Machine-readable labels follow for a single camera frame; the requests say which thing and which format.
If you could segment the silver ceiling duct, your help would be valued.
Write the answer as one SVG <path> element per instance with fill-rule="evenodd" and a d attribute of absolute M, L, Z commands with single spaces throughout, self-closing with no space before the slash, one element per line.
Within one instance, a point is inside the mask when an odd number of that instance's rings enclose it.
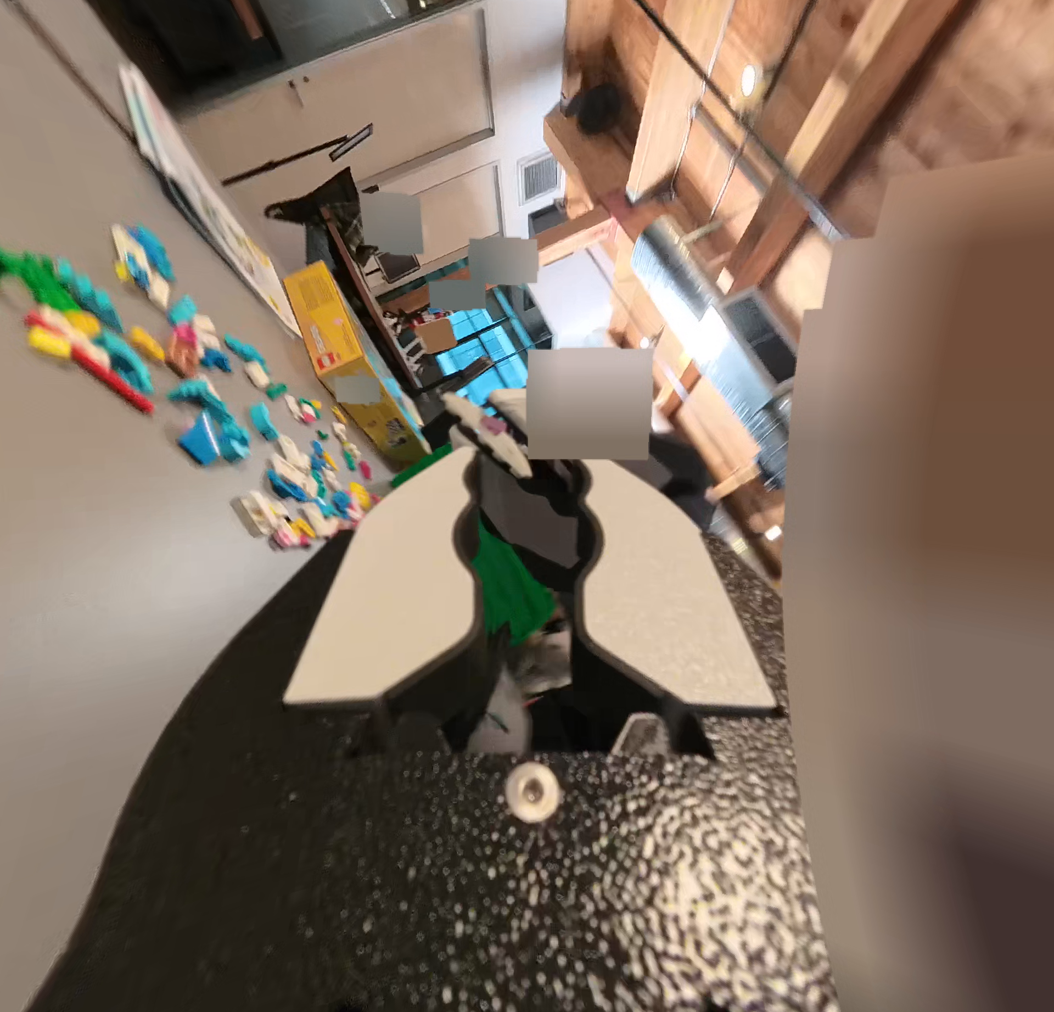
<path fill-rule="evenodd" d="M 630 265 L 701 375 L 745 424 L 789 428 L 797 345 L 757 289 L 723 294 L 668 215 L 636 239 Z"/>

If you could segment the lego instruction booklet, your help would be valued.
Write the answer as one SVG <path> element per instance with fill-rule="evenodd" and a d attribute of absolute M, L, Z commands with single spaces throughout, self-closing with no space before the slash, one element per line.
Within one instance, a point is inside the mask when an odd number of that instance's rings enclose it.
<path fill-rule="evenodd" d="M 300 330 L 274 261 L 229 208 L 221 188 L 199 166 L 178 126 L 142 72 L 123 63 L 118 79 L 140 154 L 173 202 L 243 284 L 293 335 Z"/>

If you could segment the white wall vent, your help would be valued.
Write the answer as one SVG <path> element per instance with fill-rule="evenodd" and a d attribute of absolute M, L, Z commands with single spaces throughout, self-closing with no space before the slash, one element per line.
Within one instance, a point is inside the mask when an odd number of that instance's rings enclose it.
<path fill-rule="evenodd" d="M 519 205 L 557 197 L 562 188 L 562 169 L 550 150 L 542 150 L 518 160 Z"/>

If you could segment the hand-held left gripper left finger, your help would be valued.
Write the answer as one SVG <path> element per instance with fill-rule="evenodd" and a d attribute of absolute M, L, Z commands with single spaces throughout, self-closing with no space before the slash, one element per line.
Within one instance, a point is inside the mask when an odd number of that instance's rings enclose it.
<path fill-rule="evenodd" d="M 457 449 L 411 478 L 352 534 L 287 687 L 284 706 L 394 723 L 426 714 L 471 726 L 488 703 L 479 577 L 475 454 Z"/>

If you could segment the lego bricks group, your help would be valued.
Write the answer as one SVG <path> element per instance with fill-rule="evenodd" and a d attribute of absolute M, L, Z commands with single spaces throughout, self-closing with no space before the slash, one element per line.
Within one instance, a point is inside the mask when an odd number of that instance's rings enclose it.
<path fill-rule="evenodd" d="M 21 283 L 33 301 L 23 317 L 30 349 L 75 366 L 147 416 L 158 396 L 152 365 L 172 372 L 176 385 L 165 398 L 192 413 L 176 444 L 198 467 L 243 463 L 252 440 L 264 440 L 271 448 L 262 486 L 237 497 L 234 508 L 275 549 L 306 549 L 354 530 L 380 497 L 367 486 L 372 469 L 349 437 L 345 415 L 333 407 L 329 430 L 317 430 L 308 448 L 284 434 L 273 416 L 280 405 L 295 423 L 313 427 L 321 425 L 323 403 L 274 381 L 257 348 L 220 335 L 193 298 L 173 298 L 171 260 L 149 228 L 114 225 L 111 233 L 118 281 L 161 313 L 165 340 L 126 325 L 110 293 L 67 259 L 2 249 L 2 279 Z"/>

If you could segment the black bar lamp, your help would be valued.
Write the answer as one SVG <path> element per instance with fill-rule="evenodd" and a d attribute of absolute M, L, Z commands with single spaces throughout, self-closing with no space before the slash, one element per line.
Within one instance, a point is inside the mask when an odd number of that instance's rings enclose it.
<path fill-rule="evenodd" d="M 337 138 L 325 141 L 317 145 L 309 147 L 308 149 L 297 150 L 292 154 L 284 156 L 280 159 L 269 160 L 259 166 L 253 166 L 243 172 L 237 173 L 235 175 L 229 176 L 221 180 L 221 184 L 225 188 L 230 188 L 238 184 L 242 184 L 249 180 L 255 179 L 257 177 L 274 173 L 278 170 L 284 169 L 287 166 L 292 166 L 296 162 L 301 162 L 302 160 L 309 159 L 311 157 L 317 156 L 319 154 L 325 154 L 330 159 L 330 161 L 336 162 L 337 160 L 344 158 L 353 149 L 362 145 L 368 141 L 374 133 L 374 124 L 372 122 L 367 123 L 359 130 L 350 135 L 341 135 Z"/>

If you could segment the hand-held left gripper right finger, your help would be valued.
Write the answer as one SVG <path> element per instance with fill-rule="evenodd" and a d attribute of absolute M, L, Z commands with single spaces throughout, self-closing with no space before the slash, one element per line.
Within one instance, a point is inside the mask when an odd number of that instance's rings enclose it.
<path fill-rule="evenodd" d="M 672 500 L 614 462 L 583 462 L 584 565 L 575 581 L 573 704 L 612 750 L 636 715 L 675 751 L 703 751 L 702 717 L 778 712 L 702 530 Z"/>

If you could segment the yellow lego box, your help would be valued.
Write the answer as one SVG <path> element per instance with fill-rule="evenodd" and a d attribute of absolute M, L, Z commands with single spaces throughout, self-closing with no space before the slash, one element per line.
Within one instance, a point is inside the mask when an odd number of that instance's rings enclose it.
<path fill-rule="evenodd" d="M 389 463 L 412 465 L 432 451 L 415 406 L 324 262 L 284 278 L 312 368 L 343 412 Z"/>

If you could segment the black round ceiling speaker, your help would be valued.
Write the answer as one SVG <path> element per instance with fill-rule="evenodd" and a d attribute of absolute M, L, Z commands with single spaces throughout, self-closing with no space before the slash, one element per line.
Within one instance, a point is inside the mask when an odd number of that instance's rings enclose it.
<path fill-rule="evenodd" d="M 613 132 L 622 110 L 622 95 L 613 82 L 582 87 L 567 103 L 564 114 L 586 137 Z"/>

